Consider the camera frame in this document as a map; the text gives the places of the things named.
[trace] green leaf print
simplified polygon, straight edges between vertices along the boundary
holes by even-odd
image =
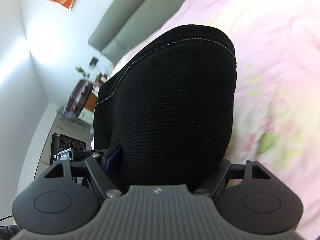
[[[261,136],[259,147],[258,147],[258,154],[263,154],[273,146],[275,146],[277,141],[277,135],[273,133],[265,133]]]

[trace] bed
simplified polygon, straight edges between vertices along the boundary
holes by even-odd
[[[235,46],[238,76],[226,158],[238,164],[256,159],[278,176],[303,202],[297,232],[316,239],[320,235],[320,0],[176,0],[170,1],[174,12],[162,11],[151,1],[137,1],[135,9],[117,20],[121,23],[114,24],[113,33],[106,34],[108,38],[101,38],[103,28],[110,26],[102,20],[89,44],[116,63],[115,74],[148,43],[176,26],[207,25],[227,34]],[[160,17],[149,22],[157,14]],[[132,39],[128,33],[134,33]]]

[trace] pink bedding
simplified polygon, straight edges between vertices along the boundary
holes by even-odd
[[[297,231],[320,235],[320,0],[186,0],[125,55],[184,24],[221,29],[237,58],[232,163],[257,159],[303,201]]]

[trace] silver bolt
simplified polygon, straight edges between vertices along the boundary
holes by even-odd
[[[196,189],[193,193],[197,197],[208,197],[210,195],[210,191],[206,189]]]
[[[93,157],[93,158],[98,158],[98,157],[100,157],[100,154],[94,153],[94,154],[92,154],[92,157]]]
[[[110,189],[106,192],[106,196],[110,198],[120,197],[122,192],[119,189]]]

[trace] headboard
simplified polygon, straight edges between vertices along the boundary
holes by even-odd
[[[117,63],[159,29],[185,0],[114,0],[88,43]]]

